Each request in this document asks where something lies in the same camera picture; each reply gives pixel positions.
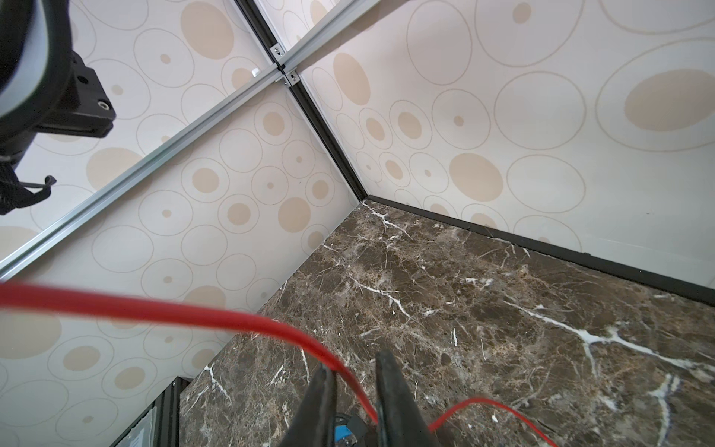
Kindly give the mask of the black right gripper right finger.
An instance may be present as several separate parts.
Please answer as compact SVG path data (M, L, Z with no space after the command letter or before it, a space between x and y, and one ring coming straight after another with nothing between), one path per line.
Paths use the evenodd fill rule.
M375 370L378 445L438 446L390 351L377 354Z

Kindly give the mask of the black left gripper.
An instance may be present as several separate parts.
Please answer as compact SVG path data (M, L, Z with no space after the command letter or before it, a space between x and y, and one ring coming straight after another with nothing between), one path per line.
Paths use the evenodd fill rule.
M7 119L1 120L1 213L6 215L48 199L57 184L51 175L41 183L30 183L20 181L15 173L37 134L101 139L112 130L116 118L96 72L73 53L67 87L42 120L15 136L7 134Z

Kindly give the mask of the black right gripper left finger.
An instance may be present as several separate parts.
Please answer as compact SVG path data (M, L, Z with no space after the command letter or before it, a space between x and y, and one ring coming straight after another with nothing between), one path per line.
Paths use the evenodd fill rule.
M333 447L336 402L335 373L323 365L312 376L299 409L279 447Z

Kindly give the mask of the white black headphones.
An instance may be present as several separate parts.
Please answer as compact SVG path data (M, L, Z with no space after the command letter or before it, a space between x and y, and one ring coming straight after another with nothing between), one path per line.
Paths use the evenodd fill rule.
M1 3L1 142L32 130L63 97L72 35L67 1Z

